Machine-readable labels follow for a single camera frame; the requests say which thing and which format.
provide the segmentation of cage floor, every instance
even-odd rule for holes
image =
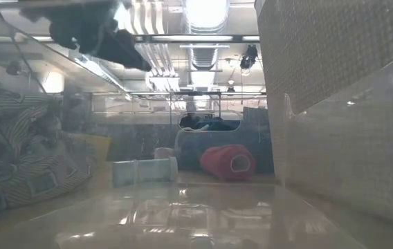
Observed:
[[[0,248],[393,248],[393,224],[269,176],[112,189],[110,166],[78,191],[0,214]]]

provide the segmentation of striped fabric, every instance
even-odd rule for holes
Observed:
[[[91,176],[93,147],[58,129],[59,105],[0,84],[0,210],[53,198]]]

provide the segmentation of red tube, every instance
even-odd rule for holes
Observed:
[[[256,169],[256,161],[243,145],[224,145],[207,149],[200,160],[201,167],[222,180],[244,181]]]

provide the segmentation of textured plastic panel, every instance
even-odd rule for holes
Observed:
[[[296,113],[393,60],[393,0],[267,0],[258,26],[267,93]]]
[[[393,219],[393,62],[298,115],[268,103],[280,178]]]

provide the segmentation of wire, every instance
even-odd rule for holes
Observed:
[[[20,58],[23,60],[24,64],[28,67],[30,76],[36,81],[36,83],[38,84],[38,86],[42,89],[43,93],[47,94],[47,92],[46,92],[46,90],[44,89],[42,83],[41,83],[41,82],[38,80],[38,78],[35,76],[35,74],[34,74],[32,68],[30,67],[30,65],[29,65],[29,63],[28,63],[28,61],[27,61],[27,59],[24,57],[23,52],[21,51],[20,47],[18,46],[18,43],[17,43],[17,41],[15,40],[15,35],[14,35],[13,27],[4,19],[3,14],[1,14],[1,11],[0,11],[0,19],[1,19],[2,22],[8,27],[10,38],[11,38],[11,40],[12,40],[12,42],[13,42],[15,48],[18,50],[18,53],[19,53]]]
[[[261,69],[263,70],[263,72],[264,72],[264,67],[263,67],[263,64],[261,63],[261,60],[262,60],[262,56],[261,56],[261,59],[257,56],[257,59],[258,59],[258,62],[259,62],[259,65],[261,66]]]
[[[241,92],[244,93],[244,85],[243,85],[243,74],[241,74]],[[244,96],[241,94],[241,105],[243,105],[243,98]]]
[[[238,62],[241,61],[241,57],[242,57],[242,56],[243,56],[243,55],[240,55],[240,56],[239,56],[239,58],[237,59]],[[232,79],[233,73],[234,73],[236,70],[237,70],[237,66],[235,65],[235,67],[233,68],[232,73],[230,74],[228,80],[231,80],[231,79]]]

